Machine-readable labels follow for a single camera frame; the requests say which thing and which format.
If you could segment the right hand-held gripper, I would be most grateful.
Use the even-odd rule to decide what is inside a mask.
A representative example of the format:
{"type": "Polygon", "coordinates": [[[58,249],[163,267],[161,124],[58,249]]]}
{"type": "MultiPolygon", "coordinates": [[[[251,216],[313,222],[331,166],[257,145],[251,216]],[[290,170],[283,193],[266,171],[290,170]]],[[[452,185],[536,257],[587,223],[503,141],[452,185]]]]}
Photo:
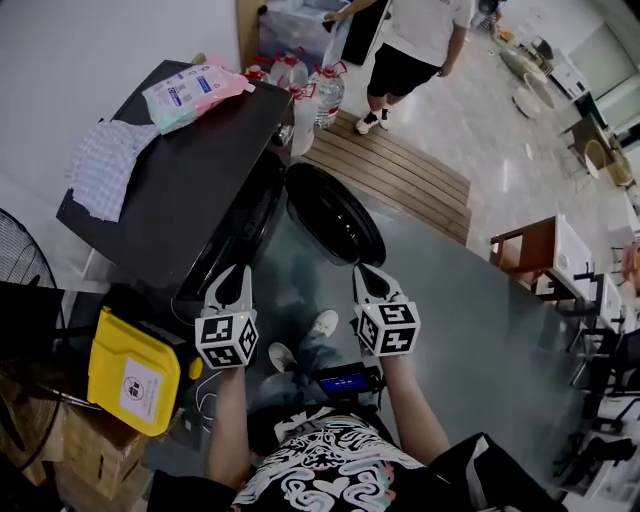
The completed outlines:
{"type": "Polygon", "coordinates": [[[421,321],[414,302],[392,302],[403,294],[398,281],[378,267],[356,264],[352,284],[355,333],[362,346],[377,357],[411,353],[421,321]],[[385,303],[369,304],[370,297],[385,303]]]}

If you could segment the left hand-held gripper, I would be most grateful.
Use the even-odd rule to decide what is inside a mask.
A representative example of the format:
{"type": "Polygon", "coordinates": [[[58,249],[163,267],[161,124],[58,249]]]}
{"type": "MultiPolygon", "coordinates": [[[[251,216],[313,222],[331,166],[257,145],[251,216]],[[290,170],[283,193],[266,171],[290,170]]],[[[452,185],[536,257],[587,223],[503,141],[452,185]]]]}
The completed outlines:
{"type": "Polygon", "coordinates": [[[230,266],[207,289],[201,315],[195,319],[195,346],[212,370],[247,366],[257,346],[259,333],[249,265],[243,269],[241,305],[225,309],[237,300],[238,267],[230,266]]]}

